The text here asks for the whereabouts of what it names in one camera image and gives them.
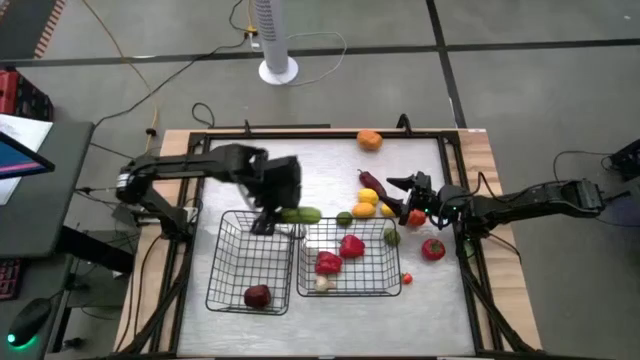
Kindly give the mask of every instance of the white tower fan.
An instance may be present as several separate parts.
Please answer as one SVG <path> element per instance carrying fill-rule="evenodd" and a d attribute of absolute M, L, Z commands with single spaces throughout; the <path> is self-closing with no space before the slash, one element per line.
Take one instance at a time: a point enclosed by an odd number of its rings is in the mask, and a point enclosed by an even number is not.
<path fill-rule="evenodd" d="M 253 3 L 264 54 L 258 73 L 271 85 L 288 84 L 298 75 L 298 64 L 287 55 L 282 4 L 280 0 L 254 0 Z"/>

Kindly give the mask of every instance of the paper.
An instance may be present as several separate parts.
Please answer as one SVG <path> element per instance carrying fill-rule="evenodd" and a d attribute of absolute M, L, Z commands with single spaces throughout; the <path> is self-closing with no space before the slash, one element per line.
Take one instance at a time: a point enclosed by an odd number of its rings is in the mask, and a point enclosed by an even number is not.
<path fill-rule="evenodd" d="M 39 120 L 0 114 L 0 131 L 37 152 L 53 124 Z M 21 178 L 0 180 L 0 205 L 6 205 Z"/>

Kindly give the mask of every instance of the green lime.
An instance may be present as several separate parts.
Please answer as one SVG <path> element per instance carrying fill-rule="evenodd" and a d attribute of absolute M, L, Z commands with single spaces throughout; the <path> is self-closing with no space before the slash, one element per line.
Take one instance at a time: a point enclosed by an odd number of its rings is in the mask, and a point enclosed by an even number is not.
<path fill-rule="evenodd" d="M 336 222 L 342 227 L 348 227 L 353 221 L 353 215 L 348 211 L 343 211 L 336 216 Z"/>
<path fill-rule="evenodd" d="M 394 229 L 384 229 L 384 242 L 390 246 L 397 246 L 400 243 L 400 234 Z"/>

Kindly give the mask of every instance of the garlic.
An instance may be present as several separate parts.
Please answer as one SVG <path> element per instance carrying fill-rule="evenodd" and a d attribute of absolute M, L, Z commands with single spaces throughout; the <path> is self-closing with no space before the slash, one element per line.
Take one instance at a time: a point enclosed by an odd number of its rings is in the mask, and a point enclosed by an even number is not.
<path fill-rule="evenodd" d="M 335 289 L 336 284 L 333 281 L 329 281 L 326 276 L 318 275 L 316 277 L 316 291 L 325 292 L 329 289 Z"/>

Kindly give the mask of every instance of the floor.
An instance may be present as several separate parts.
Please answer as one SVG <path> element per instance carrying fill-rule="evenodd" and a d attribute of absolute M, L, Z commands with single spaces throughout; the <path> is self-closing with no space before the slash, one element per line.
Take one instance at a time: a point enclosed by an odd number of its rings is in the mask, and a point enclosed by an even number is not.
<path fill-rule="evenodd" d="M 90 0 L 126 55 L 163 56 L 136 59 L 151 86 L 183 66 L 182 55 L 239 42 L 240 35 L 227 23 L 234 2 Z M 294 88 L 262 83 L 257 76 L 259 58 L 197 63 L 154 97 L 160 110 L 159 134 L 201 127 L 190 113 L 197 101 L 211 106 L 219 126 L 248 119 L 255 125 L 392 127 L 400 113 L 407 113 L 419 127 L 488 129 L 503 189 L 513 192 L 551 179 L 553 157 L 562 150 L 612 152 L 640 133 L 637 1 L 283 3 L 287 33 L 338 31 L 350 48 L 366 51 L 347 55 L 322 81 Z M 433 5 L 431 13 L 427 5 Z M 432 28 L 434 8 L 441 33 Z M 244 8 L 234 21 L 246 24 Z M 445 43 L 449 51 L 442 51 Z M 335 49 L 340 42 L 319 37 L 290 46 Z M 384 51 L 377 47 L 394 53 L 380 53 Z M 245 45 L 234 51 L 250 49 Z M 299 58 L 301 79 L 322 74 L 338 60 L 335 55 L 312 56 L 323 55 L 320 51 L 301 54 L 306 55 Z M 119 64 L 108 37 L 80 0 L 67 1 L 43 58 L 50 66 L 25 61 L 18 62 L 23 65 L 19 70 L 51 96 L 57 121 L 96 122 L 145 95 L 143 84 Z M 100 65 L 78 65 L 95 59 Z M 157 62 L 163 59 L 168 62 Z M 93 141 L 128 155 L 142 153 L 152 110 L 146 102 L 128 115 L 105 121 Z M 560 160 L 560 176 L 586 177 L 611 188 L 617 179 L 600 168 L 599 160 L 568 155 Z M 125 159 L 91 148 L 79 185 L 112 186 L 124 164 Z M 616 210 L 603 218 L 622 222 Z M 79 197 L 67 222 L 92 230 L 114 226 L 109 209 Z M 514 230 L 544 349 L 637 358 L 638 229 L 554 216 L 517 223 Z M 81 315 L 68 331 L 86 327 L 96 334 L 87 335 L 91 338 L 115 336 L 115 327 L 93 326 Z"/>

